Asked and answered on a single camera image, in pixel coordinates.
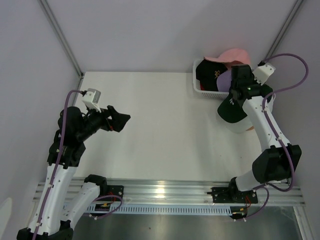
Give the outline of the pink baseball cap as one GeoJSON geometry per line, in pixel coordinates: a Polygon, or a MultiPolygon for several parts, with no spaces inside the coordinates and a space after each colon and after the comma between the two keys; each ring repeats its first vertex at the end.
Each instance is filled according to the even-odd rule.
{"type": "Polygon", "coordinates": [[[214,63],[225,64],[228,69],[237,64],[251,65],[249,53],[241,48],[231,48],[221,53],[218,57],[205,56],[204,59],[214,63]]]}

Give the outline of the dark green NY cap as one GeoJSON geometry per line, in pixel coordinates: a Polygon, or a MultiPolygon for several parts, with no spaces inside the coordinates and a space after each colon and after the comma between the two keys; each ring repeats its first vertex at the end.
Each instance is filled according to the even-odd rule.
{"type": "Polygon", "coordinates": [[[247,117],[237,101],[233,99],[230,93],[217,108],[218,115],[227,123],[234,124],[247,117]]]}

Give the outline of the white NY baseball cap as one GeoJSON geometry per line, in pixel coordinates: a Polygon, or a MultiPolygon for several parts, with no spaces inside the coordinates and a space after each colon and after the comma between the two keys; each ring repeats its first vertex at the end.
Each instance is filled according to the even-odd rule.
{"type": "Polygon", "coordinates": [[[238,133],[238,134],[246,132],[247,129],[249,129],[249,128],[251,128],[253,126],[253,124],[252,124],[250,118],[248,117],[248,115],[247,115],[247,117],[245,119],[243,119],[243,120],[241,120],[241,121],[239,121],[237,123],[228,123],[226,121],[224,121],[224,122],[225,122],[226,127],[230,131],[232,131],[234,133],[238,133]]]}

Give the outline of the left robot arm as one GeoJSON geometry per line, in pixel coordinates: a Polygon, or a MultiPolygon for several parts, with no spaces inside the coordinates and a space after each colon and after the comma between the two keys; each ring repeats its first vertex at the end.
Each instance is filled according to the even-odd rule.
{"type": "Polygon", "coordinates": [[[75,226],[92,202],[123,201],[121,190],[113,191],[103,176],[90,174],[73,200],[65,205],[67,192],[81,157],[84,142],[98,130],[119,133],[130,115],[109,105],[83,114],[78,107],[61,111],[53,144],[49,148],[47,175],[37,210],[28,227],[18,231],[18,240],[70,240],[75,226]]]}

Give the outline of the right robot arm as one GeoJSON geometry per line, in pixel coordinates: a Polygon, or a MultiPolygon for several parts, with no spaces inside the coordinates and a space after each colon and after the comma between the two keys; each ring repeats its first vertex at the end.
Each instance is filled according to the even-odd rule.
{"type": "Polygon", "coordinates": [[[302,155],[300,146],[290,143],[272,115],[268,98],[274,93],[263,96],[263,85],[274,72],[275,67],[269,63],[255,70],[248,64],[231,67],[232,99],[250,119],[261,146],[261,154],[252,163],[251,170],[230,180],[227,194],[233,202],[241,201],[250,191],[271,185],[273,181],[293,179],[302,155]]]}

